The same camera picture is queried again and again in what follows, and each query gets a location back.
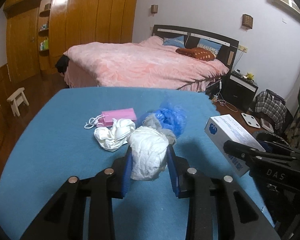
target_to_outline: cardboard box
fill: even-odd
[[[210,117],[204,130],[240,177],[249,170],[249,167],[243,160],[226,154],[223,151],[223,144],[231,140],[265,152],[257,140],[229,114]]]

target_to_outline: white drawer edge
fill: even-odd
[[[230,76],[230,79],[232,79],[233,81],[239,83],[240,85],[243,85],[247,89],[250,89],[252,92],[255,92],[257,90],[254,86],[247,84],[246,82],[242,81],[240,78]]]

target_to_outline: black nightstand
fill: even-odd
[[[232,72],[222,88],[223,99],[238,109],[247,112],[258,90],[258,84]]]

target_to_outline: crumpled blue plastic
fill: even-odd
[[[183,134],[186,127],[186,112],[181,106],[173,106],[172,104],[165,104],[153,114],[159,120],[163,129],[170,129],[178,138]]]

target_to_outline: wooden stool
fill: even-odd
[[[17,116],[20,116],[18,106],[20,106],[22,102],[24,102],[27,106],[29,106],[29,102],[28,102],[25,94],[23,93],[24,90],[25,90],[25,88],[18,88],[17,91],[14,92],[7,99],[7,101],[11,105],[11,109],[12,109],[14,116],[16,116],[16,114],[17,114]]]

